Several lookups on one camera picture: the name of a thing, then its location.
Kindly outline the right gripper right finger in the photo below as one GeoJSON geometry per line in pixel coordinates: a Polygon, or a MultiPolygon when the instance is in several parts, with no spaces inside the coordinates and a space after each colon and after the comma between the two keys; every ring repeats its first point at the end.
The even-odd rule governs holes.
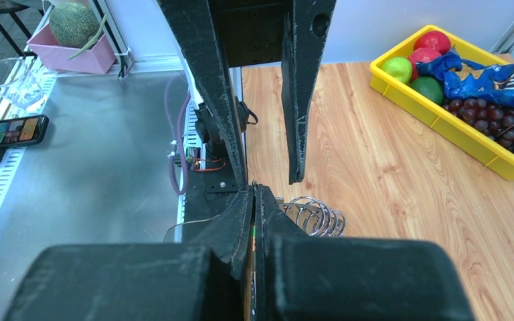
{"type": "Polygon", "coordinates": [[[307,235],[256,185],[257,320],[473,320],[449,255],[408,239],[307,235]]]}

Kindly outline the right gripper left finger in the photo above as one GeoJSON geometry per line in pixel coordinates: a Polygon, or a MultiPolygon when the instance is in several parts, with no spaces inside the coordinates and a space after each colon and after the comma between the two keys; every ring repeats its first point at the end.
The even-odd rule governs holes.
{"type": "Polygon", "coordinates": [[[5,320],[245,320],[254,190],[189,241],[55,245],[23,277],[5,320]]]}

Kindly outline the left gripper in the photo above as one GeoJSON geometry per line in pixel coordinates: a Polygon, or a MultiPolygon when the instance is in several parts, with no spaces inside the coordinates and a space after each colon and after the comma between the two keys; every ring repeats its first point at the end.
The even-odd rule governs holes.
{"type": "Polygon", "coordinates": [[[335,0],[159,2],[214,116],[238,186],[248,184],[248,173],[228,67],[281,61],[288,183],[303,181],[309,108],[335,5],[335,0]]]}

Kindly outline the metal keyring holder plate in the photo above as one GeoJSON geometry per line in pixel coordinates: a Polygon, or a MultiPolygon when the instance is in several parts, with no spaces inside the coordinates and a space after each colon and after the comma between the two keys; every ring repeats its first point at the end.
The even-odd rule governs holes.
{"type": "MultiPolygon", "coordinates": [[[[347,225],[342,212],[332,209],[326,203],[310,196],[301,196],[285,202],[282,197],[275,197],[281,211],[294,221],[305,233],[317,237],[340,237],[347,225]]],[[[187,227],[204,228],[212,218],[184,221],[168,228],[164,243],[181,243],[185,240],[187,227]]]]}

